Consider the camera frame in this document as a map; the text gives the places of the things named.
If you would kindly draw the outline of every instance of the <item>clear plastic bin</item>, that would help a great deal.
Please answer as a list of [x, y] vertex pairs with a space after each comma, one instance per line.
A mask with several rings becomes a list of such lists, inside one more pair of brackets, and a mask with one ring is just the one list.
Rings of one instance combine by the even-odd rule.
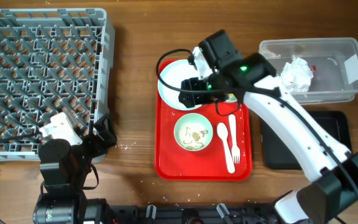
[[264, 40], [259, 53], [278, 74], [292, 55], [316, 66], [309, 91], [292, 93], [301, 104], [351, 101], [358, 93], [358, 43], [353, 38]]

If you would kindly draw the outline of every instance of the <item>black container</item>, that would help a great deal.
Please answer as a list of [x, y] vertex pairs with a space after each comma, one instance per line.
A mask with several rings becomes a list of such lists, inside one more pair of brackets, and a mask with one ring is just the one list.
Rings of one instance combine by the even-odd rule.
[[[352, 150], [346, 115], [341, 111], [309, 111], [332, 137]], [[264, 162], [271, 169], [301, 169], [291, 151], [263, 120], [260, 120]]]

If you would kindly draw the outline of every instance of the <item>white label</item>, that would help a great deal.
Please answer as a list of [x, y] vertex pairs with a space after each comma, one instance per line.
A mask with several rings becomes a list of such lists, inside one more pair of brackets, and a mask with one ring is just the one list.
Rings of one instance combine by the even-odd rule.
[[347, 82], [352, 84], [358, 80], [358, 59], [357, 55], [353, 55], [351, 58], [345, 61], [345, 69], [347, 73]]

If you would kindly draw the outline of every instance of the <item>tabletop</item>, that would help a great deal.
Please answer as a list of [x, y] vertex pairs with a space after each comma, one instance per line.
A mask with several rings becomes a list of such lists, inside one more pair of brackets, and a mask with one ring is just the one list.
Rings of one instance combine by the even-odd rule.
[[[96, 164], [100, 184], [88, 198], [110, 205], [148, 203], [212, 205], [271, 202], [308, 184], [300, 170], [270, 170], [262, 161], [258, 116], [251, 112], [254, 168], [242, 182], [177, 182], [154, 171], [155, 63], [166, 51], [193, 49], [199, 41], [225, 29], [243, 55], [258, 51], [263, 40], [353, 37], [358, 41], [358, 1], [226, 0], [0, 0], [0, 8], [101, 7], [116, 30], [114, 67], [109, 78], [110, 114], [118, 147]], [[343, 111], [352, 147], [358, 151], [358, 94], [348, 103], [307, 106]], [[42, 182], [39, 162], [0, 163], [0, 218], [6, 223], [32, 223]], [[89, 175], [86, 185], [95, 184]], [[340, 217], [358, 223], [358, 203]]]

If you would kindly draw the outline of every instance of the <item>fork handle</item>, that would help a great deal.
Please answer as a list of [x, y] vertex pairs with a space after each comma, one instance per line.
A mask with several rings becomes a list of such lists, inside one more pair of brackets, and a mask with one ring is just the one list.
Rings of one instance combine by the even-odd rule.
[[234, 168], [234, 162], [233, 158], [231, 157], [229, 145], [227, 144], [227, 139], [222, 139], [222, 141], [224, 148], [224, 157], [226, 158], [227, 171], [229, 171], [230, 174], [233, 174], [236, 171], [236, 168]]
[[236, 116], [234, 114], [229, 115], [229, 125], [232, 147], [237, 145], [237, 133], [236, 133]]

